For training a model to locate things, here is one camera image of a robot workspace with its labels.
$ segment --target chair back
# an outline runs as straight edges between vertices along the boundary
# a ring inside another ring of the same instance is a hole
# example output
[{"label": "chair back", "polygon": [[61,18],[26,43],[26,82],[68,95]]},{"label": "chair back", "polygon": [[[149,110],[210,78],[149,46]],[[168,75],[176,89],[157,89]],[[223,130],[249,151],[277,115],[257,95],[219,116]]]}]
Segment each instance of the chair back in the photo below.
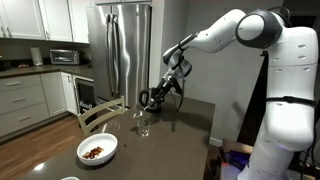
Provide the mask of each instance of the chair back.
[{"label": "chair back", "polygon": [[[119,109],[117,110],[113,110],[110,111],[106,114],[103,114],[102,116],[94,119],[92,122],[90,122],[89,124],[86,124],[86,120],[91,117],[94,114],[97,114],[98,112],[101,112],[103,110],[108,109],[111,106],[115,106],[115,105],[121,105],[119,106]],[[85,113],[83,113],[82,115],[79,114],[78,115],[78,120],[80,123],[80,126],[82,128],[82,131],[84,133],[85,136],[88,136],[91,132],[91,130],[96,127],[98,124],[116,116],[119,114],[122,114],[125,112],[125,104],[124,104],[124,96],[121,96],[121,98],[116,99],[116,100],[112,100],[109,102],[105,102],[103,104],[99,104],[98,106],[86,111]]]}]

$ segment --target countertop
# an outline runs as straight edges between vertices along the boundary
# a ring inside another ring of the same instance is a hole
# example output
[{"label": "countertop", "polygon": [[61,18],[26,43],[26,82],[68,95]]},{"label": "countertop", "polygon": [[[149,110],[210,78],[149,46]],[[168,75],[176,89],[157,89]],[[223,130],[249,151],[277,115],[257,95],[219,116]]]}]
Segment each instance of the countertop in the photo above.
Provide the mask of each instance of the countertop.
[{"label": "countertop", "polygon": [[202,179],[215,106],[185,98],[177,112],[171,99],[162,104],[161,113],[144,113],[143,117],[152,122],[148,137],[136,134],[137,119],[132,116],[142,109],[140,106],[96,130],[94,133],[111,133],[118,139],[116,154],[107,163],[96,167],[82,164],[76,155],[78,144],[74,144],[44,162],[41,170],[32,170],[20,179]]},{"label": "countertop", "polygon": [[59,71],[93,79],[92,68],[89,68],[88,65],[43,65],[31,66],[26,68],[12,68],[10,70],[1,71],[0,79]]}]

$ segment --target white bowl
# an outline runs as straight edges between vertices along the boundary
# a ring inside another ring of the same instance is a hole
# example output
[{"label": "white bowl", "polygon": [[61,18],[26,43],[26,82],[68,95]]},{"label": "white bowl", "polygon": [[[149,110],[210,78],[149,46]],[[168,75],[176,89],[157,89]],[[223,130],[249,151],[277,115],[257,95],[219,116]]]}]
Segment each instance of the white bowl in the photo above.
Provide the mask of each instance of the white bowl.
[{"label": "white bowl", "polygon": [[[96,166],[107,162],[111,157],[113,157],[116,152],[117,144],[118,140],[112,134],[95,134],[80,143],[77,149],[77,155],[82,163],[89,166]],[[98,156],[95,156],[94,159],[86,159],[82,157],[86,152],[90,152],[96,147],[103,148],[103,151]]]}]

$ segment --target refrigerator door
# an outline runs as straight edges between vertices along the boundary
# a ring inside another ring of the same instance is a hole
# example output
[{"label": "refrigerator door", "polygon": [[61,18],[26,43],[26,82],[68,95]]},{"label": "refrigerator door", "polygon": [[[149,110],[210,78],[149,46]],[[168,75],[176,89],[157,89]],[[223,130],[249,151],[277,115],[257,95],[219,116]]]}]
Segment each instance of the refrigerator door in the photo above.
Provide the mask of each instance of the refrigerator door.
[{"label": "refrigerator door", "polygon": [[110,52],[112,41],[111,7],[95,6],[87,8],[89,42],[92,57],[94,94],[96,103],[114,99],[110,77]]},{"label": "refrigerator door", "polygon": [[120,74],[116,92],[118,97],[124,95],[126,105],[132,107],[138,103],[139,92],[148,87],[150,5],[113,5],[112,14],[117,29],[114,39],[119,40],[114,46],[115,59],[119,56]]}]

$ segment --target glass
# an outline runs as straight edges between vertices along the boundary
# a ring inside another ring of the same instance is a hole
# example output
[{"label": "glass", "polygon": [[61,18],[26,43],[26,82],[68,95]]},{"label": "glass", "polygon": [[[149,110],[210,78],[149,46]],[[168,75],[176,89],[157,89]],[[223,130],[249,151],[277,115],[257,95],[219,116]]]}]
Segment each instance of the glass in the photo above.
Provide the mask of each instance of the glass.
[{"label": "glass", "polygon": [[151,122],[149,120],[143,119],[143,120],[139,120],[138,123],[138,134],[140,136],[149,136],[149,131],[150,131],[150,125]]}]

